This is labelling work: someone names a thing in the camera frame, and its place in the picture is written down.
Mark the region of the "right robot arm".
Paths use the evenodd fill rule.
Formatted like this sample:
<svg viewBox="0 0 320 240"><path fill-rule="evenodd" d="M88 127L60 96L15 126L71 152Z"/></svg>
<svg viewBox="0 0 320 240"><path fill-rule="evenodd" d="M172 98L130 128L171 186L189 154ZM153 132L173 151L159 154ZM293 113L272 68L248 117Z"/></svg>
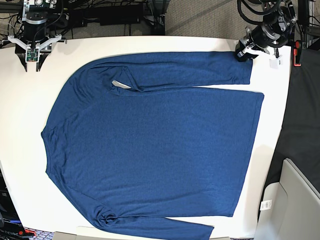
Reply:
<svg viewBox="0 0 320 240"><path fill-rule="evenodd" d="M50 27L68 20L64 14L63 0L25 0L21 13L22 34L9 34L3 41L15 44L15 54L27 70L28 63L36 64L39 72L46 58L51 54L53 44L67 43L61 34L50 34Z"/></svg>

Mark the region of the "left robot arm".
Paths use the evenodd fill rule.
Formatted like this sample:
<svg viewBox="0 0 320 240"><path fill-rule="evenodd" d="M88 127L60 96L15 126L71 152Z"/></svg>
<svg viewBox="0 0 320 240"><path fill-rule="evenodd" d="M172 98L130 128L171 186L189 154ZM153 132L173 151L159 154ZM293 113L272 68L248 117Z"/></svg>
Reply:
<svg viewBox="0 0 320 240"><path fill-rule="evenodd" d="M234 56L239 62L268 56L280 58L279 49L289 43L298 17L290 0L238 0L240 17L254 29L246 33L236 45Z"/></svg>

